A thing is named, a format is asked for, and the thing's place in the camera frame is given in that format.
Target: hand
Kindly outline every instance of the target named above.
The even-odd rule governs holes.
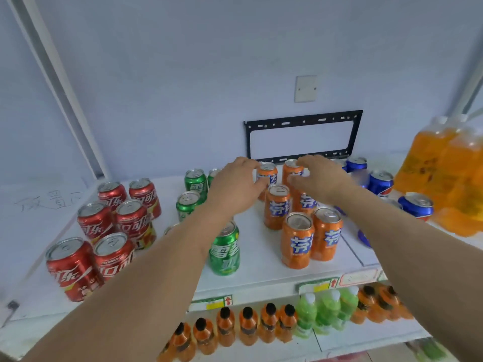
[[[253,182],[253,169],[259,166],[255,160],[237,157],[214,177],[206,203],[228,218],[246,211],[270,182],[267,177]]]
[[[308,168],[310,176],[290,175],[288,181],[318,202],[337,205],[343,191],[354,185],[340,165],[323,156],[305,155],[297,164]]]

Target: wall switch plate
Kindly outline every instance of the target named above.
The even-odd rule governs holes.
[[[317,76],[297,76],[295,102],[305,103],[317,99]]]

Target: green bottle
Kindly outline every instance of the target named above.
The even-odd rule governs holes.
[[[303,294],[295,310],[299,320],[297,321],[297,328],[294,329],[294,334],[300,338],[309,339],[317,315],[315,295],[313,293]]]
[[[358,292],[358,286],[350,286],[340,290],[341,310],[337,316],[337,319],[335,319],[334,323],[332,324],[334,329],[341,331],[345,328],[346,322],[350,320],[353,312],[359,304],[359,298],[357,296]]]
[[[329,335],[330,327],[341,310],[341,294],[337,290],[325,291],[317,302],[317,317],[313,326],[317,334]]]

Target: coca-cola can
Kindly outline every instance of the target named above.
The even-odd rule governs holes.
[[[140,200],[152,214],[153,219],[156,219],[161,214],[161,205],[156,194],[153,182],[148,178],[143,177],[129,183],[129,195],[132,199]]]
[[[83,301],[103,284],[94,266],[92,247],[81,237],[52,245],[45,253],[47,269],[71,301]]]
[[[151,214],[138,199],[125,201],[116,209],[119,229],[136,245],[136,249],[146,249],[156,240],[156,231],[151,222]]]
[[[97,196],[100,201],[105,202],[111,208],[113,213],[128,198],[124,185],[119,182],[102,183],[97,187]]]
[[[88,203],[80,207],[77,211],[77,222],[92,245],[116,232],[111,209],[104,202]]]
[[[114,277],[134,259],[134,243],[124,233],[103,237],[94,246],[94,261],[105,281]]]

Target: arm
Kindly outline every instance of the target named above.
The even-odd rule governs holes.
[[[462,362],[483,360],[483,251],[381,201],[326,158],[299,163],[311,176],[291,183],[359,226],[420,324]]]
[[[22,360],[154,360],[184,319],[214,238],[266,187],[266,178],[253,183],[257,166],[246,158],[228,164],[203,205],[67,315]]]

